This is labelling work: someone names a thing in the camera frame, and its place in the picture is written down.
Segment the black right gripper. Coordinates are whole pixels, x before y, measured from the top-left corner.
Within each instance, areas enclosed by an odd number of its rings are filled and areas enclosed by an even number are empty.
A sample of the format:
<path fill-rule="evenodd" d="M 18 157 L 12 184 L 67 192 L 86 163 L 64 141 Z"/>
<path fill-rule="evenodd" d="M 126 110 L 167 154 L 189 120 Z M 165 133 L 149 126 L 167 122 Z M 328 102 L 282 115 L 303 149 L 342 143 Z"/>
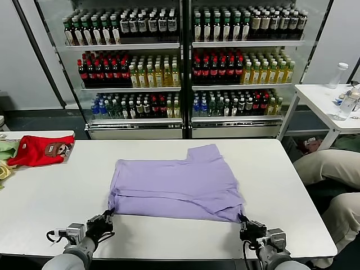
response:
<path fill-rule="evenodd" d="M 267 227 L 254 220 L 248 218 L 241 213 L 238 214 L 240 223 L 240 240 L 257 241 L 266 236 Z"/>

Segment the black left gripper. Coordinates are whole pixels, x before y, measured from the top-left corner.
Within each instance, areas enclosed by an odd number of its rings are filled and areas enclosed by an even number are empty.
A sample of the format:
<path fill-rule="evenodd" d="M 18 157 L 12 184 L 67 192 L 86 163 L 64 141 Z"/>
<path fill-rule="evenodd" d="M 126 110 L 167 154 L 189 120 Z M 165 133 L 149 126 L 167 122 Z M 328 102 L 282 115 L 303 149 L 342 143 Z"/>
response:
<path fill-rule="evenodd" d="M 101 242 L 113 237 L 113 215 L 113 209 L 105 210 L 102 215 L 97 215 L 87 220 L 87 231 L 85 236 L 94 242 L 96 248 Z"/>

